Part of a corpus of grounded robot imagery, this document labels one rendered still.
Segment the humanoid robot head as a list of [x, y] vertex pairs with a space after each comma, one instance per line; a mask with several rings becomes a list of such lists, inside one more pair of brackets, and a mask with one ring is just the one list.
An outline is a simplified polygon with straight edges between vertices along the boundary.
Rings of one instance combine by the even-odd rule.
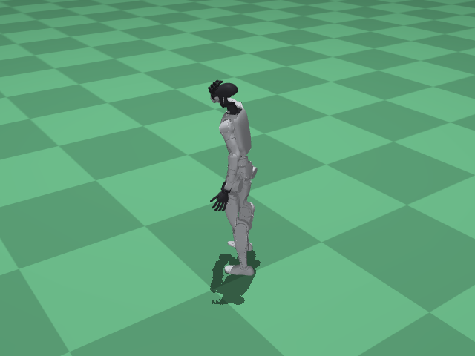
[[[223, 83], [222, 85], [219, 85], [215, 89], [215, 94], [218, 96], [220, 100], [220, 105], [221, 107], [227, 107], [227, 110], [230, 111], [229, 115], [235, 115], [239, 114], [242, 109], [238, 108], [234, 102], [229, 102], [227, 98], [235, 95], [238, 92], [238, 88], [236, 85], [232, 83]], [[224, 97], [224, 103], [223, 103], [223, 97]], [[227, 112], [226, 112], [227, 113]]]

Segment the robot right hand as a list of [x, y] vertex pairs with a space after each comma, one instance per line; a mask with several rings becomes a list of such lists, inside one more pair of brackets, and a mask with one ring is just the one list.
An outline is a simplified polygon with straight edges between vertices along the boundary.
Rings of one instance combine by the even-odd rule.
[[215, 82], [213, 82], [213, 84], [210, 84], [211, 87], [208, 87], [209, 92], [210, 92], [211, 97], [212, 97], [213, 100], [215, 100], [214, 98], [217, 96], [217, 95], [215, 94], [215, 89], [216, 89], [221, 83], [223, 83], [223, 81], [216, 80]]

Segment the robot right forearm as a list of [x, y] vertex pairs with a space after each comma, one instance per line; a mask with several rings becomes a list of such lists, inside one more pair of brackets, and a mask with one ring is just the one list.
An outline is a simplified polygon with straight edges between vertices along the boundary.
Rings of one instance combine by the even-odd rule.
[[[215, 100], [213, 100], [212, 97], [210, 97], [210, 100], [212, 100], [213, 103], [220, 102], [218, 96], [216, 96], [214, 99], [215, 99]], [[224, 97], [223, 97], [223, 99], [224, 99]]]

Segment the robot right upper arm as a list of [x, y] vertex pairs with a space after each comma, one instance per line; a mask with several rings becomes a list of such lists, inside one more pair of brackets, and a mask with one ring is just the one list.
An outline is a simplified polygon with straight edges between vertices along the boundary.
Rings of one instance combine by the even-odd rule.
[[[229, 102], [234, 102], [237, 106], [241, 106], [243, 108], [243, 105], [242, 105], [241, 102], [238, 102], [238, 101], [234, 100], [233, 98], [227, 98], [227, 99], [228, 99]], [[223, 99], [223, 103], [224, 103], [224, 99]]]

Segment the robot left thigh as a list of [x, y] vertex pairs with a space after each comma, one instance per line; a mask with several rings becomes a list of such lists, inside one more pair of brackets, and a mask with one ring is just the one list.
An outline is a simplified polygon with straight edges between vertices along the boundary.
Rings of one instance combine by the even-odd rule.
[[[247, 226], [247, 231], [249, 230], [249, 223], [245, 219], [238, 218], [238, 212], [240, 210], [240, 197], [238, 193], [242, 191], [243, 188], [243, 177], [241, 174], [237, 174], [235, 177], [235, 182], [232, 185], [232, 189], [230, 193], [228, 193], [229, 200], [226, 205], [226, 216], [228, 218], [229, 223], [235, 230], [235, 226], [238, 223], [244, 223]], [[225, 203], [224, 203], [225, 204]]]

